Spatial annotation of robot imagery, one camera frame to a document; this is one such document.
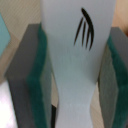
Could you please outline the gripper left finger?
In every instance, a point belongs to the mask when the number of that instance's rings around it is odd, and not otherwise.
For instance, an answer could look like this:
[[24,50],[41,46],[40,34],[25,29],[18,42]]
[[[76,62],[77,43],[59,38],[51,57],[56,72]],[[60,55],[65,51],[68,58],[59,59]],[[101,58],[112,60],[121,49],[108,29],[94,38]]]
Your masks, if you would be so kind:
[[51,65],[40,24],[30,24],[6,72],[18,128],[51,128]]

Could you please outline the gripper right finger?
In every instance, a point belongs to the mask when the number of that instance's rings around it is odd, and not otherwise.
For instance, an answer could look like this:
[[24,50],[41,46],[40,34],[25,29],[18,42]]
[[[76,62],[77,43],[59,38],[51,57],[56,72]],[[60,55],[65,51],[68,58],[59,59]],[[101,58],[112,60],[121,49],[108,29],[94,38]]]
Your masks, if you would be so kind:
[[113,27],[99,74],[99,101],[105,128],[128,128],[128,37]]

